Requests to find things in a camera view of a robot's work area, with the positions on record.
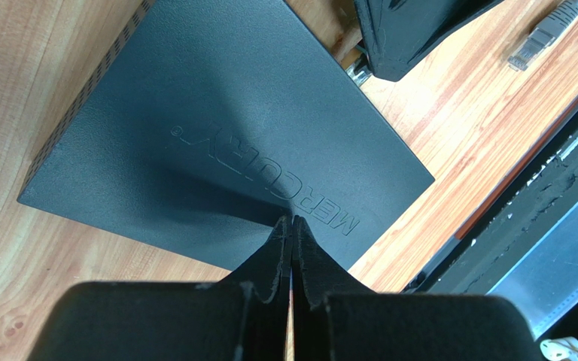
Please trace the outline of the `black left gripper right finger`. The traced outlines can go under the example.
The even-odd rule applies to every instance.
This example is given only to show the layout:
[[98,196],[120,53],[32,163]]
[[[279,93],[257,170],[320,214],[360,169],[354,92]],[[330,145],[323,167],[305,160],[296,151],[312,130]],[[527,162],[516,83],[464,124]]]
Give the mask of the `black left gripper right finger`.
[[516,307],[496,296],[377,293],[293,222],[297,360],[539,360]]

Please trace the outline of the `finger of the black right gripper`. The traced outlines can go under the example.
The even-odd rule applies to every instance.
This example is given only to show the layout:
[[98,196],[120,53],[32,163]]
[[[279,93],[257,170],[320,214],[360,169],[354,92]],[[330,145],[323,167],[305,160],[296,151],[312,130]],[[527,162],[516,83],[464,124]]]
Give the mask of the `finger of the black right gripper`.
[[453,32],[498,0],[357,0],[354,6],[369,69],[399,81]]

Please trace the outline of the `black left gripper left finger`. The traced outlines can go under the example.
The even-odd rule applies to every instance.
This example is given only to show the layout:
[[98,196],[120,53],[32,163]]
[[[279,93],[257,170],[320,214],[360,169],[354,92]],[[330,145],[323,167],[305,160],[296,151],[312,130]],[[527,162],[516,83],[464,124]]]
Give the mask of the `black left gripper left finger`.
[[86,282],[50,312],[31,360],[282,360],[291,221],[217,282]]

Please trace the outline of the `black Mercury network switch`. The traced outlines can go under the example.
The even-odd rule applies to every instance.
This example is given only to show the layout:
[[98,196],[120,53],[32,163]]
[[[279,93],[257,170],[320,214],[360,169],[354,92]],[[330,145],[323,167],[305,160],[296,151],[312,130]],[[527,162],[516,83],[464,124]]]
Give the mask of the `black Mercury network switch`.
[[283,215],[353,265],[434,182],[283,1],[155,1],[19,203],[232,270]]

